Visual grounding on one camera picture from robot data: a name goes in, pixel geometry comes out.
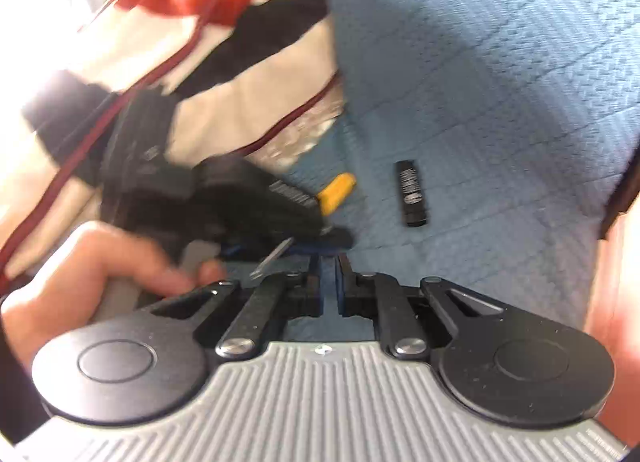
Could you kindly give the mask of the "person's left hand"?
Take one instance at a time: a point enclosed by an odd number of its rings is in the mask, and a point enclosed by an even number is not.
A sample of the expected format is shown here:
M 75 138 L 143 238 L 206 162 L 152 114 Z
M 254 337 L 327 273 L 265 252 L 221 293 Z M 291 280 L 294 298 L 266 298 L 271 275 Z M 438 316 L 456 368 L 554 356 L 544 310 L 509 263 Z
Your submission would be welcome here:
M 6 343 L 25 369 L 52 339 L 85 326 L 96 312 L 107 281 L 128 278 L 160 297 L 176 297 L 226 278 L 211 259 L 190 275 L 154 241 L 113 226 L 81 225 L 40 268 L 31 282 L 1 305 Z

